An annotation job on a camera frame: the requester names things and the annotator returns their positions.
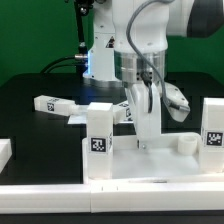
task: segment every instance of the white cylinder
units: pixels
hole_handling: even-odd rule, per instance
[[[197,137],[195,136],[180,136],[178,139],[178,152],[185,156],[194,155],[197,151]]]
[[[135,10],[145,0],[113,0],[113,22],[116,30],[115,51],[134,53],[126,38],[127,24]],[[166,26],[169,20],[169,5],[152,3],[136,18],[131,36],[142,53],[167,49]]]

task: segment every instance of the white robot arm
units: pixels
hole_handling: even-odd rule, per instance
[[[132,21],[133,26],[129,26],[128,40],[127,25],[138,7],[144,4],[144,9]],[[105,87],[122,81],[140,142],[145,142],[148,136],[155,138],[161,134],[161,95],[173,119],[181,122],[190,111],[178,88],[163,81],[168,47],[166,35],[211,35],[223,24],[223,5],[223,0],[95,2],[95,41],[89,53],[89,71],[84,77]],[[130,45],[130,39],[142,57]]]

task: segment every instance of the green background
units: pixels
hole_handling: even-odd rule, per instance
[[[92,17],[84,19],[88,46]],[[224,27],[206,39],[168,39],[168,71],[199,71],[224,84]],[[0,85],[21,73],[38,73],[49,62],[77,52],[73,0],[0,1]],[[57,72],[75,72],[63,68]]]

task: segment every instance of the blue light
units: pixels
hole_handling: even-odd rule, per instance
[[[88,75],[90,75],[90,52],[88,52]]]

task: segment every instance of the black table surface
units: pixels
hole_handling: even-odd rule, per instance
[[[204,97],[224,97],[224,86],[203,73],[170,73],[166,77],[189,100],[191,113],[183,123],[173,121],[162,106],[163,132],[200,132]],[[40,95],[75,100],[77,104],[126,100],[123,88],[83,84],[75,74],[21,74],[0,87],[0,138],[10,138],[13,155],[0,174],[0,185],[82,183],[81,142],[85,125],[68,125],[68,117],[34,110]],[[114,126],[114,135],[135,134],[132,124]],[[2,223],[194,223],[224,221],[224,212],[133,214],[1,215]]]

